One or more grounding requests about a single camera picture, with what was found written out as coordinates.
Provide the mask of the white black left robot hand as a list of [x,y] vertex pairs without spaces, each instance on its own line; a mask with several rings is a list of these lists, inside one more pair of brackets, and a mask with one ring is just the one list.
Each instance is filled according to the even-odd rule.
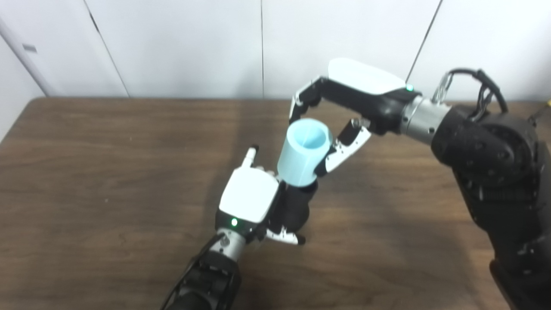
[[229,177],[215,214],[215,229],[236,234],[248,245],[268,238],[290,245],[304,245],[305,237],[291,232],[283,224],[271,224],[281,200],[284,183],[273,171],[254,166],[259,145],[247,149],[240,166]]

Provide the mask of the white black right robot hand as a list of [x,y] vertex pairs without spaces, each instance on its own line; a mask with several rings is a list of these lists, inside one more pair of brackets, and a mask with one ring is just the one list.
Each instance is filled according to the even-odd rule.
[[356,153],[370,135],[399,135],[403,113],[418,96],[419,92],[392,73],[353,59],[333,59],[327,76],[314,78],[292,97],[289,122],[299,120],[323,100],[358,115],[347,122],[315,166],[315,176],[323,177]]

